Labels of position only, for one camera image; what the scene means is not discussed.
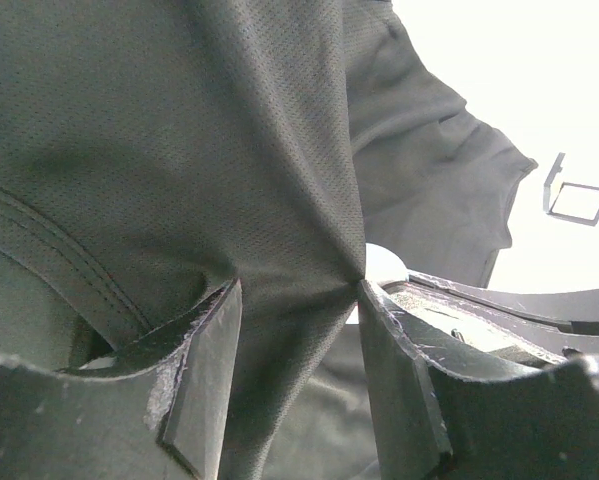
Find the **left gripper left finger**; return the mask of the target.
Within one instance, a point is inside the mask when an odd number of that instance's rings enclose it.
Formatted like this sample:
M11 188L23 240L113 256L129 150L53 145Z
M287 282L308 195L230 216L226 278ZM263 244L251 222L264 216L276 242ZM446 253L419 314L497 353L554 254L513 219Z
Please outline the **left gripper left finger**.
M0 479L214 479L241 323L232 280L77 369L0 354Z

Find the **round badge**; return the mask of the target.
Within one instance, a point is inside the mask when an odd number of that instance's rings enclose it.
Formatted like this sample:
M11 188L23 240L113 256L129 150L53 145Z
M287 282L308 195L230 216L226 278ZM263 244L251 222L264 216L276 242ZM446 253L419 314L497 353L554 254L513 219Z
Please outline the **round badge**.
M380 245L366 244L365 279L380 286L409 280L409 271L401 258Z

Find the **black t-shirt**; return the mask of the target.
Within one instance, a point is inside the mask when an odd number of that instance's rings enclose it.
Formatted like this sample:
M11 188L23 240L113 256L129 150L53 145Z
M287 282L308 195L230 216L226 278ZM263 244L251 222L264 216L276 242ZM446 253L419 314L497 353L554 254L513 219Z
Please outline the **black t-shirt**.
M77 369L235 280L214 479L383 479L366 244L485 286L534 168L388 1L0 1L0 354Z

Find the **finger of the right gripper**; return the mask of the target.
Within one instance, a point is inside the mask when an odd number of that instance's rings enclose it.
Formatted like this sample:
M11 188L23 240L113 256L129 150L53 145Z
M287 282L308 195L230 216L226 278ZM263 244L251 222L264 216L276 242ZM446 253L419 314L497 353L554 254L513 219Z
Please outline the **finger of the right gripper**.
M576 355L599 355L599 335L563 332L409 281L383 286L407 312L479 351L546 368Z
M511 293L411 273L410 282L563 332L599 335L599 289L562 293Z

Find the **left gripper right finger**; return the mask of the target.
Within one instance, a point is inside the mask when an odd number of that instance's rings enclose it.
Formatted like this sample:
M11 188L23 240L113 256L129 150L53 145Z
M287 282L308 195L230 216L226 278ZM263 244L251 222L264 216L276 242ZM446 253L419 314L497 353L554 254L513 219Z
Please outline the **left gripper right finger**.
M599 479L599 356L546 369L479 351L359 286L385 479Z

